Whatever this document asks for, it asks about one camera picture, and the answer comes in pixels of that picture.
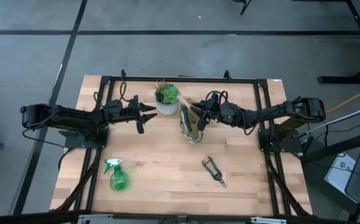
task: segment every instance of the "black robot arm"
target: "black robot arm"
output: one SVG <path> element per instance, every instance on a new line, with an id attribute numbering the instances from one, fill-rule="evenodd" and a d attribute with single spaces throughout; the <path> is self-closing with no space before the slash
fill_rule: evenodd
<path id="1" fill-rule="evenodd" d="M 129 100 L 129 105 L 123 108 L 120 100 L 108 102 L 100 110 L 83 111 L 64 108 L 59 105 L 48 106 L 44 104 L 21 107 L 22 126 L 26 129 L 39 129 L 52 127 L 67 131 L 60 131 L 65 137 L 81 138 L 84 142 L 106 142 L 107 125 L 136 121 L 139 134 L 144 133 L 143 124 L 157 115 L 140 112 L 152 111 L 153 106 L 139 103 L 138 96 Z"/>
<path id="2" fill-rule="evenodd" d="M 275 118 L 288 116 L 289 119 L 282 124 L 270 127 L 268 142 L 282 144 L 296 128 L 306 123 L 319 123 L 326 119 L 323 102 L 318 98 L 298 97 L 293 101 L 285 101 L 282 104 L 271 106 L 263 110 L 245 110 L 228 101 L 228 94 L 214 91 L 211 98 L 194 103 L 192 107 L 201 119 L 198 122 L 198 130 L 203 131 L 210 120 L 238 127 L 244 130 L 246 135 L 251 134 L 258 123 Z"/>

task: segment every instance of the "spray nozzle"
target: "spray nozzle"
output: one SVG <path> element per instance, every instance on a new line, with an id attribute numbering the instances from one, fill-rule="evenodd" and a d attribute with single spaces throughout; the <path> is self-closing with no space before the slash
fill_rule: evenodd
<path id="1" fill-rule="evenodd" d="M 104 174 L 107 173 L 109 168 L 111 168 L 112 166 L 119 165 L 121 162 L 123 162 L 122 159 L 106 159 L 105 160 L 106 168 L 105 168 Z"/>

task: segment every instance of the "pruning shears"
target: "pruning shears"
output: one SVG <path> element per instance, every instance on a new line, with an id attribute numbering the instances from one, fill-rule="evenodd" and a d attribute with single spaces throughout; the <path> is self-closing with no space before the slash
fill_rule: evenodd
<path id="1" fill-rule="evenodd" d="M 208 158 L 207 162 L 202 161 L 202 165 L 206 168 L 207 171 L 209 171 L 209 173 L 211 174 L 211 176 L 213 177 L 214 180 L 219 181 L 223 187 L 227 188 L 227 185 L 223 181 L 223 174 L 217 168 L 217 166 L 216 166 L 215 162 L 213 161 L 213 159 L 210 156 L 208 156 L 207 158 Z M 215 169 L 216 174 L 211 169 L 209 169 L 209 167 L 207 166 L 207 164 L 209 162 L 211 163 L 211 165 Z"/>

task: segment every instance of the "spray bottle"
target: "spray bottle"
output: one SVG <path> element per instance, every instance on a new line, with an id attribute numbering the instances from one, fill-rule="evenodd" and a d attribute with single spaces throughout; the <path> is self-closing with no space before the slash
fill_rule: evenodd
<path id="1" fill-rule="evenodd" d="M 122 159 L 106 159 L 105 160 L 106 169 L 105 169 L 104 174 L 107 173 L 109 168 L 111 168 L 112 166 L 114 167 L 114 173 L 112 174 L 111 181 L 110 181 L 112 190 L 124 190 L 130 184 L 129 176 L 127 175 L 127 173 L 122 171 L 122 169 L 120 167 L 121 162 L 123 162 Z"/>

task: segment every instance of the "concrete floor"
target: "concrete floor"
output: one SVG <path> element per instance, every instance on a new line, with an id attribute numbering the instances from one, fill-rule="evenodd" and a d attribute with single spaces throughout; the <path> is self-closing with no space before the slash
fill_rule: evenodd
<path id="1" fill-rule="evenodd" d="M 0 0 L 0 29 L 71 30 L 81 0 Z M 360 13 L 360 1 L 354 1 Z M 230 0 L 88 1 L 80 30 L 357 30 L 344 3 L 253 1 L 245 15 Z M 69 36 L 0 35 L 0 215 L 11 213 L 32 141 L 21 135 L 23 105 L 46 103 Z M 360 92 L 360 85 L 319 85 L 320 75 L 352 75 L 360 70 L 360 38 L 261 37 L 223 35 L 83 35 L 76 42 L 57 104 L 74 107 L 84 75 L 222 77 L 282 79 L 288 99 L 318 97 L 327 108 Z M 360 98 L 328 115 L 356 111 Z M 332 129 L 360 124 L 360 117 Z M 356 136 L 330 134 L 329 144 Z M 54 129 L 48 141 L 63 143 Z M 351 151 L 353 157 L 358 150 Z M 25 213 L 49 209 L 62 150 L 45 145 Z M 313 212 L 338 219 L 341 207 L 308 186 Z"/>

